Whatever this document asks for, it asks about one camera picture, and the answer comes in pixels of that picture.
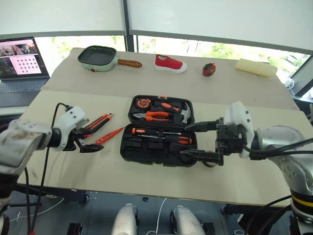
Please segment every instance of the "black tool case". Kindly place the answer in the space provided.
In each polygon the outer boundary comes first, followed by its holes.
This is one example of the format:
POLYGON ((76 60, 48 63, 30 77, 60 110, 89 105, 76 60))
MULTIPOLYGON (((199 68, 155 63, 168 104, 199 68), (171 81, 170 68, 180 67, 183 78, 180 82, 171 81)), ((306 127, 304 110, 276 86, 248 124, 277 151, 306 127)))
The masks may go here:
POLYGON ((142 164, 163 164, 164 166, 192 166, 197 160, 184 156, 179 152, 188 149, 197 149, 196 134, 191 131, 185 131, 185 126, 194 123, 194 112, 192 103, 187 99, 153 96, 153 95, 137 95, 133 98, 130 110, 128 112, 131 124, 124 129, 120 153, 127 161, 138 162, 142 164), (150 103, 146 108, 140 108, 138 101, 148 99, 150 103), (162 106, 162 103, 172 105, 176 110, 186 110, 186 103, 190 109, 190 117, 187 123, 182 123, 183 115, 178 112, 172 112, 173 109, 162 106), (168 120, 151 120, 145 118, 134 117, 134 114, 146 112, 168 112, 169 117, 155 116, 153 118, 168 120), (181 133, 181 136, 191 138, 191 144, 181 144, 175 141, 165 141, 164 139, 142 137, 133 134, 134 128, 146 128, 159 133, 144 134, 156 137, 179 137, 180 135, 164 134, 163 132, 181 133))

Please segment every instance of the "window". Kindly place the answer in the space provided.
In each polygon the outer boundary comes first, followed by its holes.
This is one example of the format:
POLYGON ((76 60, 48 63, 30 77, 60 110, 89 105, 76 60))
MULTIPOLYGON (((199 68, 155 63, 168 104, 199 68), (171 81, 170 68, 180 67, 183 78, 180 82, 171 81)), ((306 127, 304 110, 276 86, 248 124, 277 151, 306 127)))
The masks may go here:
POLYGON ((125 51, 123 36, 39 37, 35 40, 50 76, 57 66, 68 57, 73 47, 86 48, 98 45, 125 51))
POLYGON ((301 53, 262 47, 149 36, 138 36, 138 52, 268 62, 278 68, 276 75, 282 83, 309 57, 301 53))

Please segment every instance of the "tool kit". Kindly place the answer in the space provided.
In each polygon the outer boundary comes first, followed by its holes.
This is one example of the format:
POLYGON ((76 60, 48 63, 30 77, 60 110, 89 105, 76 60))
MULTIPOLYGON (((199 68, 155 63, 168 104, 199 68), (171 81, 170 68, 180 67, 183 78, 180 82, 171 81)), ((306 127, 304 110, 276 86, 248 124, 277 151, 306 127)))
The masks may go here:
POLYGON ((196 134, 185 131, 195 122, 187 99, 137 95, 133 98, 120 153, 127 161, 164 166, 192 166, 197 160, 180 151, 197 149, 196 134))

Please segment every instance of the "hammer head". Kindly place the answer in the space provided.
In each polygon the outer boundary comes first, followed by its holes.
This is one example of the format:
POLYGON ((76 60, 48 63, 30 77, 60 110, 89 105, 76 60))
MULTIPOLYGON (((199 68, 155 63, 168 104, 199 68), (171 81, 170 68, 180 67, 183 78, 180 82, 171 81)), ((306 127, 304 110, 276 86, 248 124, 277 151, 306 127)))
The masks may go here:
POLYGON ((184 124, 187 124, 187 120, 188 120, 188 118, 190 118, 191 111, 190 111, 189 105, 187 103, 185 103, 185 105, 186 105, 187 109, 182 110, 180 114, 183 115, 183 117, 184 117, 181 122, 184 124))

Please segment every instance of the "pliers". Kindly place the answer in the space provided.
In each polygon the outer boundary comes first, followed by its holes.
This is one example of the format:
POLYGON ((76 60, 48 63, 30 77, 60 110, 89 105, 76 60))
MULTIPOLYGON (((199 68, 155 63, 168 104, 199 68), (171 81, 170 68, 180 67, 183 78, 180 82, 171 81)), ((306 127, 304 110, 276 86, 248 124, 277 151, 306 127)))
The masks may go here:
POLYGON ((133 114, 133 116, 136 118, 144 117, 146 121, 168 121, 169 119, 158 119, 158 118, 154 118, 154 116, 169 117, 169 115, 170 114, 167 112, 150 112, 150 111, 147 111, 145 114, 143 113, 133 114))

